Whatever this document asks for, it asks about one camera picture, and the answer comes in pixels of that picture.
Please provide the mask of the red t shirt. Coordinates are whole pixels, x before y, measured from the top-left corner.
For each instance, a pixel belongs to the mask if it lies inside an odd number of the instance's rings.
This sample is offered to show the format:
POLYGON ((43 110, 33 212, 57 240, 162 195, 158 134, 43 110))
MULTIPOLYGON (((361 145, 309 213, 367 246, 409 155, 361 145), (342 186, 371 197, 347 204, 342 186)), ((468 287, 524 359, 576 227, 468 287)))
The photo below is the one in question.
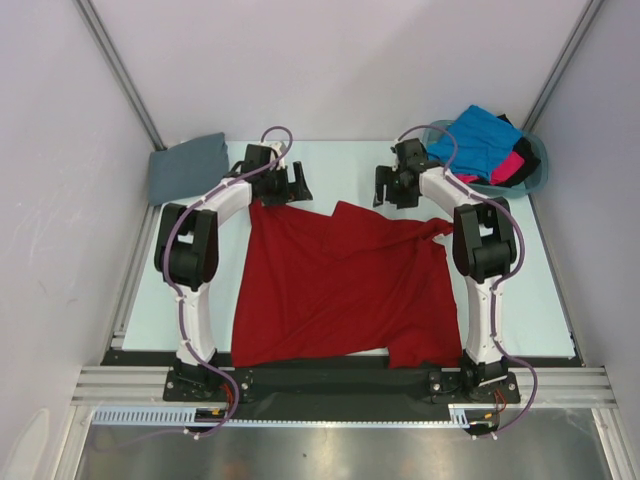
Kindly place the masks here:
POLYGON ((441 244, 450 222, 392 220, 346 202, 330 215, 257 203, 249 214, 235 366, 382 348, 393 368, 457 365, 463 349, 441 244))

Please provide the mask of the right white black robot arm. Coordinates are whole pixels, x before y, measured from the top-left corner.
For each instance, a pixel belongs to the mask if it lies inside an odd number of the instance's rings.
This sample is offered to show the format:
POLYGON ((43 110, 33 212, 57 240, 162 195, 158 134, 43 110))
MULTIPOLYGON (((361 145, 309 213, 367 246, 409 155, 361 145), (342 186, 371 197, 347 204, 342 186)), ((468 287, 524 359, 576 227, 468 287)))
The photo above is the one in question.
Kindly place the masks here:
POLYGON ((391 151, 396 163, 375 170, 373 205, 413 208, 426 197, 452 218, 453 260, 466 283, 469 313, 457 389, 473 401, 484 401, 508 375, 501 335, 503 282, 517 259, 509 204, 479 194, 428 159, 417 138, 398 141, 391 151))

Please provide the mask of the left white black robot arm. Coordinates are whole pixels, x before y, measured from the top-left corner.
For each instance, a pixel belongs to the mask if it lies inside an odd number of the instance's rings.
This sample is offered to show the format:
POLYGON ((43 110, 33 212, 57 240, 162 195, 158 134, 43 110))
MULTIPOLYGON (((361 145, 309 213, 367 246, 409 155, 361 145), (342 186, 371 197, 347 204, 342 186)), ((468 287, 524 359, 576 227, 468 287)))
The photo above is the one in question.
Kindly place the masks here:
POLYGON ((264 140, 246 147, 244 159, 210 191, 186 206, 167 204, 161 214, 154 265, 174 290, 180 343, 163 399, 206 402, 231 381, 215 366, 217 346, 210 319, 210 284, 219 266, 219 228, 258 200, 265 206, 310 201, 302 164, 285 161, 291 142, 264 140))

